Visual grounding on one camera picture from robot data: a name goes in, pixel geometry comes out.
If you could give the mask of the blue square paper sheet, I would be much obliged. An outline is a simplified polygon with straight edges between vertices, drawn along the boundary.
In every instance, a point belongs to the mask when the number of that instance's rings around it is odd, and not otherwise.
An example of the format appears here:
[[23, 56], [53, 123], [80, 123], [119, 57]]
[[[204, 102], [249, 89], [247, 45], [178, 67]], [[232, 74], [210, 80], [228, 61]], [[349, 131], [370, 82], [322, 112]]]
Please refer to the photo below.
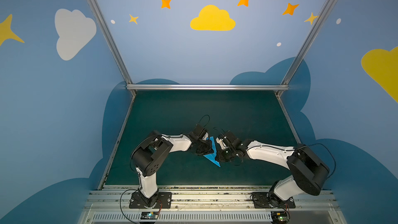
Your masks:
[[211, 141], [211, 149], [213, 150], [213, 153], [204, 155], [204, 157], [220, 168], [221, 167], [220, 162], [216, 160], [217, 149], [216, 149], [214, 137], [211, 136], [209, 138], [209, 140]]

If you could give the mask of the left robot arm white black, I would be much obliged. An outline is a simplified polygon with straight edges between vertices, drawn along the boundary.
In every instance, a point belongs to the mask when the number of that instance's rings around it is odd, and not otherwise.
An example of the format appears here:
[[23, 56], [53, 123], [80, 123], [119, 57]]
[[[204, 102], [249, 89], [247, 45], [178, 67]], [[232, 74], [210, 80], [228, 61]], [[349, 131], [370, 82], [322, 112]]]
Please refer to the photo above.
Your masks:
[[197, 124], [188, 134], [166, 135], [154, 130], [132, 152], [131, 160], [140, 183], [138, 195], [146, 205], [152, 206], [157, 202], [156, 173], [169, 154], [178, 151], [204, 156], [213, 154], [215, 149], [207, 129]]

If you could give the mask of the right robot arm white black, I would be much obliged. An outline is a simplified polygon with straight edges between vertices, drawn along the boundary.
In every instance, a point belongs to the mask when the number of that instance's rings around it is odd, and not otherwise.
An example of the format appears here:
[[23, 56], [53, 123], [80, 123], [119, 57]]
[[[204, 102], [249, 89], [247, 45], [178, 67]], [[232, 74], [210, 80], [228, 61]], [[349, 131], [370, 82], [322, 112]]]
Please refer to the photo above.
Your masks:
[[216, 156], [219, 162], [249, 158], [273, 163], [290, 171], [291, 175], [276, 181], [265, 197], [273, 207], [302, 193], [319, 195], [329, 176], [329, 167], [304, 144], [284, 147], [251, 139], [241, 141], [231, 131], [219, 135], [215, 142], [219, 145]]

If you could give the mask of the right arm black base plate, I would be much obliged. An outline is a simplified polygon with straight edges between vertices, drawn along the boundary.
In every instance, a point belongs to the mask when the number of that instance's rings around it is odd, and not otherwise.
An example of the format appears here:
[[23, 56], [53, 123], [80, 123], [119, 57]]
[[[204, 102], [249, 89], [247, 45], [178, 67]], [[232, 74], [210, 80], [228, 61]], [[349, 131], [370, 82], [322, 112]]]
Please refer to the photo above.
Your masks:
[[253, 192], [250, 195], [255, 208], [296, 208], [293, 198], [288, 200], [281, 200], [277, 196], [268, 192]]

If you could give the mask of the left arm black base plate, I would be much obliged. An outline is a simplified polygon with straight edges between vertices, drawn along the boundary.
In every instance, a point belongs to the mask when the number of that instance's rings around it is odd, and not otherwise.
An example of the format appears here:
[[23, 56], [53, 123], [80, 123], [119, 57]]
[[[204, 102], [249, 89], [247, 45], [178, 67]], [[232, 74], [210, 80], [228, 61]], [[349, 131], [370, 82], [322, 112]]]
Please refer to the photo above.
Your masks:
[[145, 196], [140, 192], [135, 192], [132, 194], [129, 208], [171, 208], [172, 193], [171, 192], [157, 192], [150, 198], [145, 198]]

